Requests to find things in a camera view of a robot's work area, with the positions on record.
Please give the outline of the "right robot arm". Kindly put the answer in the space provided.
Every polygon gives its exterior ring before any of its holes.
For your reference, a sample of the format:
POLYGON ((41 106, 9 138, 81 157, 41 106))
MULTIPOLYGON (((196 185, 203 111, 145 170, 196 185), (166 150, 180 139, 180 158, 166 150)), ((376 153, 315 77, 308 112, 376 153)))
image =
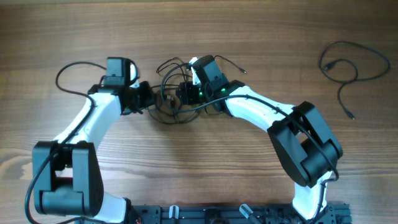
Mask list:
POLYGON ((319 221, 326 207, 326 187, 339 178, 336 165, 343 150, 318 109, 307 101, 298 106, 279 103, 243 82, 229 81, 212 55, 193 57, 184 66, 192 80, 177 92, 182 104, 212 106, 264 130, 295 183, 293 208, 309 223, 319 221))

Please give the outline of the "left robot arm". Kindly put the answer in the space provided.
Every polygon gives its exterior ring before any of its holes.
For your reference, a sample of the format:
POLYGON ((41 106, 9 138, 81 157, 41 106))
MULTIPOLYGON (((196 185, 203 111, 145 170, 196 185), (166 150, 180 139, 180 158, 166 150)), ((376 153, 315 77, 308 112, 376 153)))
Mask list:
POLYGON ((153 92, 148 82, 139 82, 131 59, 109 57, 104 70, 100 82, 82 94, 86 103, 72 123, 32 150, 33 178, 24 202, 30 223, 32 203, 37 213, 63 216, 67 223, 142 223, 129 199, 104 191, 96 150, 120 116, 154 104, 153 92))

